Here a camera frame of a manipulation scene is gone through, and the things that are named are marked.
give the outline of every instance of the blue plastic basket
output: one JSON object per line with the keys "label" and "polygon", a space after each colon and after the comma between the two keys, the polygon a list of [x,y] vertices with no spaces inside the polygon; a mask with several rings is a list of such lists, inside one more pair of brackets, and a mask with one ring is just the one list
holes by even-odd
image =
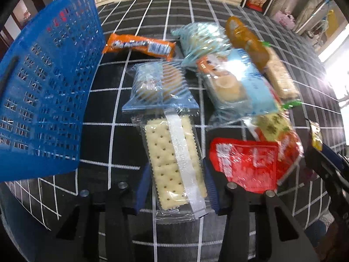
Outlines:
{"label": "blue plastic basket", "polygon": [[94,0],[56,0],[0,63],[0,181],[73,171],[105,44]]}

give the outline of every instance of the red snack package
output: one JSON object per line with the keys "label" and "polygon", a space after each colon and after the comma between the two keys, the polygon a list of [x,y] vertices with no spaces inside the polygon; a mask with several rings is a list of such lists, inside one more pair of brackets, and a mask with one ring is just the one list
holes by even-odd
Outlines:
{"label": "red snack package", "polygon": [[176,43],[147,38],[143,36],[133,36],[130,34],[117,35],[112,33],[105,45],[102,53],[118,52],[124,48],[140,51],[154,57],[162,57],[171,60],[175,52]]}
{"label": "red snack package", "polygon": [[247,191],[263,193],[276,188],[276,162],[279,146],[274,142],[215,138],[210,160],[216,171]]}
{"label": "red snack package", "polygon": [[244,119],[244,123],[257,141],[279,144],[276,164],[276,180],[281,185],[294,170],[303,155],[303,146],[284,112],[270,113]]}

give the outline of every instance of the cracker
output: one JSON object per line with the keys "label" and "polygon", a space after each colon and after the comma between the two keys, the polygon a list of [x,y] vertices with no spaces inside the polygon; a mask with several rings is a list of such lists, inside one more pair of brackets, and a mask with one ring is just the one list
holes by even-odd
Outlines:
{"label": "cracker", "polygon": [[[207,196],[197,146],[189,117],[182,116],[181,123],[188,151],[202,197]],[[164,210],[188,204],[183,181],[178,169],[167,120],[153,119],[145,126],[149,158],[161,207]]]}

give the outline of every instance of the table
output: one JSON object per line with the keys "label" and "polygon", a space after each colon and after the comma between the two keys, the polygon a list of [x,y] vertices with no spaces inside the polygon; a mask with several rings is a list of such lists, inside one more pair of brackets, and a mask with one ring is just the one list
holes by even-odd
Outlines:
{"label": "table", "polygon": [[[224,26],[229,16],[240,18],[260,40],[271,44],[289,70],[301,92],[302,105],[294,108],[290,119],[304,149],[307,149],[308,124],[305,118],[322,127],[324,142],[337,152],[345,153],[342,116],[335,94],[326,81],[324,68],[306,41],[268,17],[214,0],[129,0],[98,8],[105,40],[118,34],[138,34],[172,39],[171,30],[190,22],[216,22]],[[179,48],[176,57],[182,58]],[[122,51],[102,57],[84,116],[81,140],[81,162],[75,172],[47,178],[7,182],[23,206],[47,228],[60,217],[67,201],[79,190],[106,190],[113,182],[127,181],[135,170],[147,162],[141,135],[130,117],[121,114],[130,98],[133,83],[132,66],[149,57]],[[206,131],[213,105],[201,83],[192,72],[186,79],[200,104],[200,117],[194,119],[202,153],[216,136],[253,140],[243,123],[233,128]],[[307,227],[327,211],[329,196],[320,178],[309,182],[304,159],[278,195],[302,227]],[[145,209],[130,217],[130,231],[138,261],[216,261],[223,238],[225,217],[210,213],[195,222],[173,225],[154,223],[151,191]],[[254,225],[251,214],[250,255],[254,250]],[[100,255],[105,260],[104,226],[100,228]]]}

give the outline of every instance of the metal bolt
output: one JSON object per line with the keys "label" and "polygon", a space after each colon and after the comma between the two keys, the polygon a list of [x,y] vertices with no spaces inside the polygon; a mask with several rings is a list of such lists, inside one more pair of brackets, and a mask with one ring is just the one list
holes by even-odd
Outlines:
{"label": "metal bolt", "polygon": [[90,194],[90,191],[88,191],[88,190],[81,190],[80,191],[81,197],[87,197],[89,194]]}
{"label": "metal bolt", "polygon": [[125,181],[121,181],[121,182],[118,183],[118,187],[120,189],[126,189],[128,187],[128,184]]}
{"label": "metal bolt", "polygon": [[235,189],[238,185],[235,182],[228,182],[226,186],[229,189]]}
{"label": "metal bolt", "polygon": [[267,190],[265,194],[270,198],[273,198],[275,196],[275,192],[273,190]]}

